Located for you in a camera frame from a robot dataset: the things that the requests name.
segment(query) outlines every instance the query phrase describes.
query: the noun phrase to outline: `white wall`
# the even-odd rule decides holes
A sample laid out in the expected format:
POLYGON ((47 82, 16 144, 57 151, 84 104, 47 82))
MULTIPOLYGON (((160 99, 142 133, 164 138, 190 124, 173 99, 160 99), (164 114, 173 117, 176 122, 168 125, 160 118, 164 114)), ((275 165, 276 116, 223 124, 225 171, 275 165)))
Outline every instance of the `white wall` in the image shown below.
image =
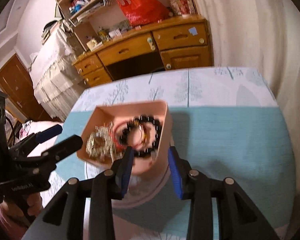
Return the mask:
POLYGON ((10 0, 0 14, 0 46, 18 29, 18 24, 29 0, 10 0))
POLYGON ((40 51, 44 26, 55 19, 55 7, 55 0, 29 0, 18 26, 15 46, 25 65, 31 63, 31 53, 40 51))

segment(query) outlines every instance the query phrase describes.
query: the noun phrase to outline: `red plastic bag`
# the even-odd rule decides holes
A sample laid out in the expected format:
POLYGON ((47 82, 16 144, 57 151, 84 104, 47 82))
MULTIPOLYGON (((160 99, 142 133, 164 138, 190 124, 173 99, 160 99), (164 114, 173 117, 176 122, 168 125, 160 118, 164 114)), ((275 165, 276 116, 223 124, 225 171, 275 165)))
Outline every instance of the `red plastic bag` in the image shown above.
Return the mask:
POLYGON ((123 14, 131 26, 158 22, 169 17, 169 10, 158 0, 123 0, 124 5, 117 0, 123 14))

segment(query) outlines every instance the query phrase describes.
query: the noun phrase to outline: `bracelet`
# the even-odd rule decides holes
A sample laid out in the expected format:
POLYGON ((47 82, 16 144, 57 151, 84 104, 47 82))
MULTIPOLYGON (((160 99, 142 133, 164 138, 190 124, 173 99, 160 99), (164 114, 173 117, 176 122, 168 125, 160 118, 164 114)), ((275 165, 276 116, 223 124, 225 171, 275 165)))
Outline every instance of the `bracelet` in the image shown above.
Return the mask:
POLYGON ((123 121, 116 125, 116 127, 113 129, 113 132, 110 132, 110 136, 114 143, 116 144, 116 147, 118 149, 125 149, 128 145, 128 134, 132 129, 134 129, 136 126, 139 126, 141 131, 141 140, 139 143, 136 143, 132 145, 132 148, 135 149, 143 144, 146 143, 146 140, 148 139, 148 134, 146 131, 146 127, 143 123, 149 122, 154 125, 154 129, 156 131, 156 135, 154 138, 154 141, 152 142, 152 148, 147 148, 145 151, 137 151, 134 155, 134 157, 137 158, 148 158, 151 156, 152 152, 155 152, 158 150, 159 147, 159 141, 162 131, 162 126, 160 125, 160 121, 158 119, 154 119, 153 116, 145 116, 142 115, 139 118, 135 117, 132 121, 123 121), (124 128, 122 130, 122 135, 119 137, 119 140, 116 138, 116 131, 118 128, 122 125, 126 124, 127 128, 124 128))
POLYGON ((137 122, 140 122, 140 123, 149 122, 149 123, 154 125, 156 135, 154 137, 154 141, 152 142, 152 148, 148 148, 145 151, 138 151, 135 154, 135 157, 147 158, 147 157, 151 156, 151 152, 154 152, 154 151, 158 150, 161 131, 162 131, 162 126, 160 125, 160 121, 158 119, 154 119, 153 116, 142 115, 142 116, 140 116, 140 118, 135 117, 133 120, 137 121, 137 122))
POLYGON ((144 142, 145 142, 145 140, 147 138, 146 129, 145 129, 144 125, 141 124, 141 123, 134 123, 133 125, 131 125, 129 121, 123 121, 123 122, 121 122, 121 123, 119 123, 119 124, 116 125, 116 127, 113 129, 113 132, 110 132, 110 136, 111 136, 112 140, 114 141, 114 143, 116 144, 117 149, 123 150, 123 149, 125 149, 128 146, 127 145, 128 133, 135 126, 139 126, 140 131, 141 131, 141 138, 140 138, 140 142, 132 145, 131 147, 133 149, 135 149, 135 148, 138 148, 139 146, 141 146, 142 144, 144 144, 144 142), (119 141, 118 141, 117 138, 116 138, 116 132, 117 132, 118 128, 120 126, 124 125, 124 124, 127 124, 127 128, 126 128, 127 130, 124 129, 126 135, 122 134, 120 136, 120 138, 119 138, 119 141))

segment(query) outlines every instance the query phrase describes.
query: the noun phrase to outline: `blue gripper pad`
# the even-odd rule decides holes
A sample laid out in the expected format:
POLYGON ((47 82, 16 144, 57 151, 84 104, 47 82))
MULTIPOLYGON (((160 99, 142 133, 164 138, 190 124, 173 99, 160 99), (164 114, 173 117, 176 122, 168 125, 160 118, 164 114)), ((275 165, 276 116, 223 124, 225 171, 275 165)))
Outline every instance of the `blue gripper pad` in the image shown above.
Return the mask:
POLYGON ((43 143, 57 136, 58 134, 61 134, 62 131, 63 131, 63 127, 59 124, 56 124, 55 126, 48 128, 47 130, 37 133, 36 142, 43 143))
POLYGON ((123 171, 123 175, 121 177, 121 196, 122 198, 125 196, 125 194, 128 191, 128 185, 130 181, 130 175, 131 175, 131 169, 133 165, 133 159, 134 159, 134 152, 135 150, 131 148, 130 151, 126 151, 124 154, 129 154, 129 159, 127 162, 127 165, 125 166, 125 170, 123 171))
POLYGON ((171 147, 168 150, 168 161, 171 172, 171 179, 173 183, 174 192, 176 193, 179 199, 182 199, 183 191, 182 191, 182 179, 180 173, 177 168, 176 161, 173 156, 173 152, 171 147))

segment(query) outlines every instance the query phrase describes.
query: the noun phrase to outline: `pink box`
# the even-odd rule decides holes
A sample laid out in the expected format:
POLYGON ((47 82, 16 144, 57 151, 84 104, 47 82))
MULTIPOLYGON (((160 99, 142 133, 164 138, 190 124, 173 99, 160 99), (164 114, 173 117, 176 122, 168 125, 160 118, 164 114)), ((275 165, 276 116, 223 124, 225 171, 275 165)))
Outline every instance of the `pink box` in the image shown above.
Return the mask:
MULTIPOLYGON (((83 146, 77 151, 77 157, 95 166, 110 168, 110 158, 107 158, 103 163, 89 158, 86 153, 86 142, 89 135, 95 131, 95 126, 103 126, 110 122, 113 122, 114 126, 116 126, 122 121, 132 120, 134 117, 140 115, 152 115, 155 119, 159 119, 162 125, 162 132, 156 158, 154 160, 151 157, 145 159, 135 158, 131 173, 133 175, 142 174, 143 178, 151 178, 153 175, 161 173, 162 170, 166 169, 168 166, 168 149, 170 147, 172 128, 172 117, 168 105, 165 101, 161 100, 119 104, 114 106, 96 106, 82 132, 81 138, 83 140, 83 146)), ((145 148, 150 147, 151 143, 154 141, 155 132, 154 127, 152 128, 153 129, 150 130, 149 145, 146 145, 145 148)))

